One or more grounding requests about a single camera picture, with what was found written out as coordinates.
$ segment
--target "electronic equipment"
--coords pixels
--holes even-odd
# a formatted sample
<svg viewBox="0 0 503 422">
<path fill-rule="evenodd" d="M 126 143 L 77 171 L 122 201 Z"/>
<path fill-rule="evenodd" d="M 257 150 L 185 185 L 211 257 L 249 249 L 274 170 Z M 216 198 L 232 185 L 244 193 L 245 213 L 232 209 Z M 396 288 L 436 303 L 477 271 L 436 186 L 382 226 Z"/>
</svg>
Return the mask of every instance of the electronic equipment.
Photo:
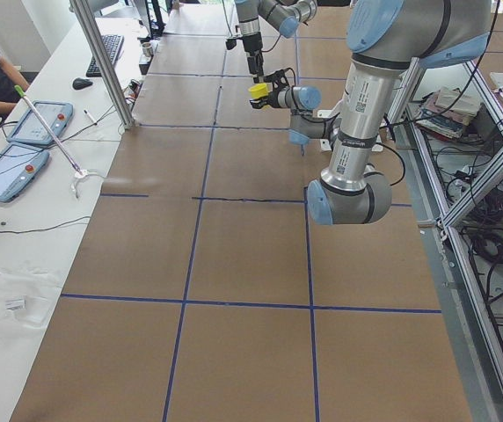
<svg viewBox="0 0 503 422">
<path fill-rule="evenodd" d="M 0 153 L 0 202 L 9 202 L 25 189 L 49 158 L 48 151 L 10 143 Z"/>
<path fill-rule="evenodd" d="M 103 45 L 105 46 L 105 50 L 107 52 L 107 55 L 109 56 L 109 60 L 111 61 L 111 64 L 114 66 L 114 64 L 119 59 L 119 53 L 120 50 L 122 49 L 122 43 L 125 38 L 122 35 L 116 35 L 116 34 L 102 35 L 101 38 L 103 39 Z M 87 77 L 101 76 L 101 69 L 99 68 L 97 62 L 95 61 L 95 57 L 91 58 L 91 63 L 87 68 L 85 75 Z"/>
<path fill-rule="evenodd" d="M 59 136 L 63 132 L 74 113 L 74 106 L 70 103 L 35 101 L 34 105 L 56 136 Z M 52 142 L 52 137 L 33 112 L 27 110 L 7 136 L 7 142 L 47 146 Z"/>
</svg>

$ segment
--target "blue case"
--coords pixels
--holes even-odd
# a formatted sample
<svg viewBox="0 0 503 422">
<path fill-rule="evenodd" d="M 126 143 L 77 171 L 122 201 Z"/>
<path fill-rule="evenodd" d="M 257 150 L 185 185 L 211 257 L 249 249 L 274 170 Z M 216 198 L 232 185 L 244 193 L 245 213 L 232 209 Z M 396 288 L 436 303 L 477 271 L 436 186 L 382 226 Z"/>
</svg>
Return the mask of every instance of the blue case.
<svg viewBox="0 0 503 422">
<path fill-rule="evenodd" d="M 54 101 L 33 101 L 40 115 L 47 121 L 50 128 L 60 136 L 74 114 L 74 106 L 70 103 L 57 103 Z M 28 145 L 47 146 L 52 143 L 52 137 L 42 126 L 37 116 L 28 109 L 17 125 L 7 136 L 7 142 L 25 143 Z"/>
<path fill-rule="evenodd" d="M 10 143 L 0 153 L 0 202 L 9 202 L 25 189 L 49 158 L 45 149 Z"/>
</svg>

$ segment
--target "reacher grabber tool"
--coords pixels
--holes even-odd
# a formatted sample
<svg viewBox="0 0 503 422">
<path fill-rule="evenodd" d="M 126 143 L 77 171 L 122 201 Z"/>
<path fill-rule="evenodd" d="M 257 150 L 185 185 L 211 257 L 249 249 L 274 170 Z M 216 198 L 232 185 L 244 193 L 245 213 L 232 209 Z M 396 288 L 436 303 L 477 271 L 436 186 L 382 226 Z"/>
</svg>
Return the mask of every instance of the reacher grabber tool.
<svg viewBox="0 0 503 422">
<path fill-rule="evenodd" d="M 97 171 L 94 170 L 86 170 L 82 169 L 80 165 L 77 163 L 77 161 L 72 157 L 72 155 L 64 148 L 64 145 L 62 144 L 62 141 L 58 138 L 58 136 L 54 133 L 50 125 L 48 125 L 47 121 L 42 117 L 40 114 L 39 110 L 34 106 L 33 102 L 26 96 L 25 92 L 23 89 L 15 85 L 15 91 L 19 94 L 19 96 L 26 102 L 26 104 L 29 106 L 31 111 L 35 116 L 37 116 L 37 119 L 39 119 L 40 124 L 45 128 L 47 133 L 50 135 L 52 140 L 55 142 L 56 146 L 60 151 L 63 153 L 63 155 L 66 157 L 66 159 L 69 161 L 71 164 L 72 168 L 76 171 L 74 173 L 74 180 L 72 180 L 72 185 L 71 185 L 71 190 L 76 196 L 76 198 L 79 199 L 79 191 L 77 190 L 77 185 L 79 182 L 81 182 L 83 179 L 87 178 L 88 176 L 99 176 L 103 178 L 101 174 L 99 174 Z"/>
</svg>

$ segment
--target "black keyboard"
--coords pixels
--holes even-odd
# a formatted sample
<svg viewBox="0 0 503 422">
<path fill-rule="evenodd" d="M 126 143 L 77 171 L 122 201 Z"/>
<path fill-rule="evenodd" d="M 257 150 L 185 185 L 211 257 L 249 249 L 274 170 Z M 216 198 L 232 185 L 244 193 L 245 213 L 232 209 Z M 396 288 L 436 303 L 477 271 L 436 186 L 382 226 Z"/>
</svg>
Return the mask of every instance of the black keyboard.
<svg viewBox="0 0 503 422">
<path fill-rule="evenodd" d="M 124 37 L 122 35 L 103 35 L 102 38 L 109 60 L 111 60 L 111 64 L 114 66 L 119 59 L 119 53 L 122 48 L 122 41 L 124 41 Z M 95 57 L 91 58 L 90 66 L 87 68 L 85 75 L 87 77 L 101 76 L 101 69 L 95 62 Z"/>
</svg>

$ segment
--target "computer mouse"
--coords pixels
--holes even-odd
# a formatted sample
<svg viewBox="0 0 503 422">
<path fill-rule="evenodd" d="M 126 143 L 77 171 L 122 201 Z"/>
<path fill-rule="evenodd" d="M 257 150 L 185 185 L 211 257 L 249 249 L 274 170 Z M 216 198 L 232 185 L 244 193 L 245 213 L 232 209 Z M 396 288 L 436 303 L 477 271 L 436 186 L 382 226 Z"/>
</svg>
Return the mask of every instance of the computer mouse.
<svg viewBox="0 0 503 422">
<path fill-rule="evenodd" d="M 72 82 L 72 88 L 75 90 L 82 90 L 83 88 L 87 88 L 88 86 L 92 86 L 93 81 L 90 79 L 83 79 L 82 77 L 77 77 Z"/>
</svg>

